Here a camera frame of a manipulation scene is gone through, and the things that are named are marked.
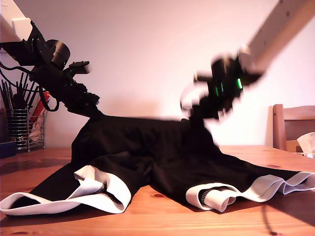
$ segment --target table surface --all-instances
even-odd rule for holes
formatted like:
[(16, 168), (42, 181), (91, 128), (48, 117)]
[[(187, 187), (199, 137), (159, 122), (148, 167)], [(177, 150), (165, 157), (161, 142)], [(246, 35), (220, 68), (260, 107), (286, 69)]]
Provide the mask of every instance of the table surface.
[[(315, 172), (315, 160), (266, 146), (221, 146), (222, 152), (256, 165)], [(1, 160), (1, 199), (29, 192), (70, 161), (69, 148), (21, 153)], [(276, 194), (265, 203), (243, 198), (224, 213), (186, 207), (149, 186), (141, 188), (122, 214), (80, 205), (56, 215), (6, 217), (1, 235), (306, 235), (315, 236), (315, 191)]]

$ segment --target red object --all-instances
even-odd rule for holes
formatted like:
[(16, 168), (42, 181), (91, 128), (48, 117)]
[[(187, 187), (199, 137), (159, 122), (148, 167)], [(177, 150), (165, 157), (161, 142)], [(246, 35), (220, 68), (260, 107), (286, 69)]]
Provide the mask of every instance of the red object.
[[(46, 92), (44, 92), (44, 96), (45, 96), (46, 102), (48, 103), (49, 98), (50, 98), (50, 93), (46, 91)], [(41, 114), (43, 109), (45, 109), (45, 108), (44, 108), (42, 101), (40, 100), (39, 103), (37, 104), (34, 112), (33, 112), (33, 115), (31, 117), (30, 121), (29, 121), (30, 125), (32, 125), (33, 123), (36, 122), (38, 116)]]

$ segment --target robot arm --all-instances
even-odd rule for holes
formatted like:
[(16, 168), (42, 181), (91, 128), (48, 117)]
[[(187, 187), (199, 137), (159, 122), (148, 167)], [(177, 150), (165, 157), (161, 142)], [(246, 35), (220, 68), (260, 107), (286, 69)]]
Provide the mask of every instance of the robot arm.
[(47, 104), (44, 104), (45, 108), (55, 111), (59, 102), (63, 102), (70, 112), (98, 117), (101, 114), (96, 107), (99, 97), (73, 79), (76, 74), (89, 73), (89, 62), (74, 62), (64, 69), (70, 50), (60, 41), (46, 41), (34, 22), (23, 15), (13, 0), (1, 0), (0, 14), (0, 48), (21, 66), (34, 66), (30, 80), (39, 84), (41, 95), (44, 88), (57, 100), (55, 109), (50, 109)]
[(315, 15), (315, 0), (280, 0), (248, 46), (236, 58), (220, 57), (212, 65), (212, 76), (196, 74), (194, 82), (206, 82), (209, 95), (199, 105), (184, 106), (190, 120), (199, 125), (204, 118), (219, 119), (218, 111), (232, 108), (243, 87), (256, 82), (272, 60)]

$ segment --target wooden chair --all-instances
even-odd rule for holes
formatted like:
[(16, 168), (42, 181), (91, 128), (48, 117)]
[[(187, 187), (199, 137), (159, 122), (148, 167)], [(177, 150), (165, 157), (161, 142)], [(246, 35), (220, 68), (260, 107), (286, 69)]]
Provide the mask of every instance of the wooden chair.
[(297, 139), (315, 132), (315, 106), (273, 107), (273, 147), (290, 152), (303, 152)]

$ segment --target pen holder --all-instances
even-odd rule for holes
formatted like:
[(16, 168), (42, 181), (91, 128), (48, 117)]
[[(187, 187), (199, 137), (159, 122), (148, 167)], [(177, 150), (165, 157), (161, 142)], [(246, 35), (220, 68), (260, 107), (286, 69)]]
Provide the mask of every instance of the pen holder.
[(6, 110), (7, 135), (16, 142), (17, 150), (45, 148), (45, 114), (30, 116), (29, 109)]

